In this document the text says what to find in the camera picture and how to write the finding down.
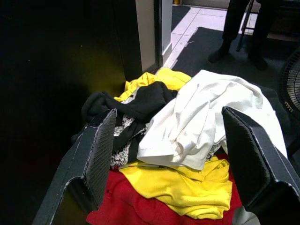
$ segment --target red towel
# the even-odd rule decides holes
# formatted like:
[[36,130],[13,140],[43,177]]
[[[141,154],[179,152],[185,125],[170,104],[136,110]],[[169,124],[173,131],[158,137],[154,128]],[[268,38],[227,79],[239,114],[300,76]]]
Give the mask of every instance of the red towel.
[[[225,154],[217,157],[228,159]],[[122,173],[110,171],[103,202],[98,211],[88,215],[86,221],[92,225],[231,225],[235,209],[242,204],[232,172],[229,171],[232,198],[230,209],[224,211],[223,219],[180,216],[159,200],[139,195]]]

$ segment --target person's leg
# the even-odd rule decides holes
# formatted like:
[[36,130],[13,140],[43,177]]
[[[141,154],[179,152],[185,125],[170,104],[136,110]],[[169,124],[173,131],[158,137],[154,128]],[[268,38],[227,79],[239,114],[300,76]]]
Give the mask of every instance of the person's leg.
[[262,0],[261,2],[261,8],[256,20],[251,47],[248,53],[248,58],[259,70],[267,68],[267,63],[261,56],[261,50],[271,25],[275,20],[280,2],[281,0]]
[[217,62],[228,54],[231,42],[238,35],[240,23],[249,1],[250,0],[230,0],[222,36],[223,43],[216,52],[209,55],[208,60],[210,62]]

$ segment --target yellow fabric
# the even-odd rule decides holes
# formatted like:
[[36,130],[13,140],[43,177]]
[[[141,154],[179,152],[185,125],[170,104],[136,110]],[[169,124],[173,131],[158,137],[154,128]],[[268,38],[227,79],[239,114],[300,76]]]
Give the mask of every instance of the yellow fabric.
[[232,182],[229,163],[213,157],[202,171],[189,167],[151,167],[134,162],[120,168],[134,189],[145,198],[157,198],[179,215],[194,219],[221,219],[229,210]]
[[182,72],[172,71],[169,68],[161,68],[156,75],[144,73],[136,80],[131,82],[126,81],[125,91],[120,95],[120,97],[114,97],[114,99],[119,102],[125,101],[138,87],[148,86],[155,81],[163,82],[168,89],[179,90],[190,79],[190,76]]

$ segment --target black rug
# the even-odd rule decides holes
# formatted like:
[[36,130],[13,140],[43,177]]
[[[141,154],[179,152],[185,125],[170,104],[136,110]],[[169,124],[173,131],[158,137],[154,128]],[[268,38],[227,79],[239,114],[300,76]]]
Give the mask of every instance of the black rug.
[[184,18],[191,8],[187,6],[173,6],[172,8],[172,30]]
[[222,32],[199,27],[189,40],[189,44],[180,53],[173,70],[194,76],[201,69],[205,69],[219,74],[239,76],[251,83],[277,89],[278,74],[289,55],[295,50],[297,43],[267,39],[262,52],[269,67],[265,71],[259,71],[247,59],[250,37],[245,36],[243,46],[237,52],[236,47],[240,38],[238,35],[232,43],[230,54],[212,64],[208,62],[207,57],[221,46]]

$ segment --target black garment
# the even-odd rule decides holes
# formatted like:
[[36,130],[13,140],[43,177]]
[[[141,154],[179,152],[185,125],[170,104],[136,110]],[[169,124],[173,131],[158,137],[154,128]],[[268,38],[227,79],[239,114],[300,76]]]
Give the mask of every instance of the black garment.
[[129,152],[126,156],[128,158],[123,160],[130,163],[136,160],[138,144],[145,134],[145,124],[176,95],[177,91],[169,90],[162,82],[154,82],[149,86],[140,87],[136,91],[134,99],[126,104],[116,101],[108,93],[98,92],[92,94],[84,103],[82,116],[89,122],[96,115],[116,108],[118,112],[116,127],[122,126],[124,115],[134,117],[131,125],[126,127],[119,136],[114,137],[112,150],[112,154],[117,154],[130,141]]
[[[227,10],[223,40],[234,40],[239,32],[240,24],[250,0],[230,0]],[[256,20],[254,33],[252,36],[251,48],[261,50],[271,25],[276,16],[281,0],[261,0],[261,8]]]

